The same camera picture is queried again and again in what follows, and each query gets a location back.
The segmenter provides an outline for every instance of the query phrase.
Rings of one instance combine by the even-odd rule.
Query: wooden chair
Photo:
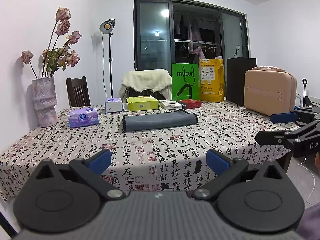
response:
[[[89,106],[87,79],[85,77],[67,78],[66,82],[71,107]]]

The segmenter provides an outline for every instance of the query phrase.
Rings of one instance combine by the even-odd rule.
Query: calligraphy tablecloth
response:
[[[283,146],[260,146],[255,135],[260,130],[295,130],[293,124],[272,124],[268,116],[224,101],[203,102],[188,110],[198,116],[196,125],[169,129],[123,132],[124,113],[105,114],[98,109],[98,125],[69,128],[71,108],[57,114],[59,122],[37,127],[0,155],[0,195],[7,201],[18,194],[37,164],[44,158],[68,163],[89,158],[104,148],[112,152],[111,166],[102,177],[127,192],[129,190],[192,190],[214,178],[205,154],[214,148],[229,158],[242,157],[249,163],[277,159],[288,150]],[[128,115],[169,112],[151,110]]]

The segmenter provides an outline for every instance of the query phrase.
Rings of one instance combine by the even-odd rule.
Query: person's hand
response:
[[[319,155],[319,153],[316,154],[315,165],[318,168],[319,173],[320,173],[320,155]]]

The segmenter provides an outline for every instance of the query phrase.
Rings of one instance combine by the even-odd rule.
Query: ceramic vase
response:
[[[58,103],[54,89],[54,77],[32,80],[32,99],[40,127],[49,127],[58,122],[54,106]]]

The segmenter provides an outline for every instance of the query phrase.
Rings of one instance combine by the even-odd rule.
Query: chair backrest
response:
[[[133,88],[129,89],[129,96],[128,97],[141,97],[141,96],[153,96],[155,99],[158,100],[165,100],[165,98],[160,94],[160,92],[152,92],[150,90],[143,90],[141,93],[137,92]]]
[[[67,78],[66,82],[71,107],[89,106],[87,79],[85,77]]]

